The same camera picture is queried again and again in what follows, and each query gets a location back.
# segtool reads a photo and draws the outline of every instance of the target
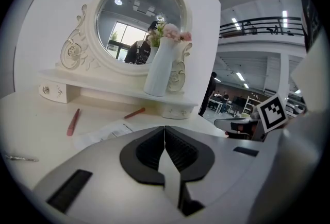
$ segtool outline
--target window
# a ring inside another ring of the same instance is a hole
[[[107,51],[113,57],[124,62],[129,47],[136,41],[145,40],[147,34],[146,31],[140,30],[136,27],[116,22],[110,40],[122,43],[123,46],[108,43]]]

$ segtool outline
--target white table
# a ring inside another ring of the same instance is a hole
[[[218,111],[221,110],[221,106],[223,105],[223,103],[221,103],[221,102],[219,102],[219,101],[215,101],[215,100],[213,100],[213,99],[209,99],[208,101],[213,102],[213,103],[217,103],[217,104],[218,104],[218,107],[217,107],[217,109],[216,109],[216,113],[219,113]]]
[[[95,131],[141,106],[85,96],[62,104],[41,97],[38,88],[12,93],[0,100],[2,153],[39,159],[39,162],[5,160],[16,180],[33,189],[47,173],[79,152],[72,137],[67,136],[69,123],[78,108],[81,114],[74,135]],[[146,107],[144,113],[129,118],[128,122],[137,130],[170,125],[226,137],[222,130],[197,113],[192,113],[189,119],[166,119],[155,109]]]
[[[227,109],[227,111],[226,111],[226,112],[230,114],[230,111],[232,110],[232,108],[233,108],[233,105],[227,104],[227,106],[229,106],[229,109]]]

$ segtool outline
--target round mirror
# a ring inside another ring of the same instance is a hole
[[[104,0],[96,22],[98,37],[104,49],[119,61],[148,64],[148,31],[157,22],[182,29],[181,7],[177,0]]]

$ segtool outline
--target red pencil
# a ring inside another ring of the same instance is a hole
[[[139,113],[144,112],[144,111],[145,111],[145,108],[141,108],[141,109],[138,110],[138,111],[135,111],[135,112],[132,112],[132,113],[129,114],[129,115],[126,115],[126,116],[124,117],[124,119],[131,118],[131,117],[135,116],[136,114],[139,114]]]
[[[76,127],[76,123],[77,123],[77,120],[78,120],[79,111],[80,111],[80,109],[78,109],[76,111],[76,113],[74,114],[74,116],[73,116],[73,118],[70,122],[70,125],[69,125],[68,130],[67,130],[67,136],[72,136],[73,135],[74,128]]]

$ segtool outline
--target white wall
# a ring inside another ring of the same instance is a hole
[[[14,0],[0,28],[0,98],[15,92],[14,55],[22,23],[33,0]]]
[[[76,16],[81,14],[82,5],[90,2],[92,0],[34,0],[22,25],[16,49],[14,76],[17,91],[37,84],[38,70],[55,66],[64,41],[77,26]],[[186,60],[184,88],[191,100],[201,103],[217,52],[221,7],[218,0],[187,2],[193,14],[193,47]]]

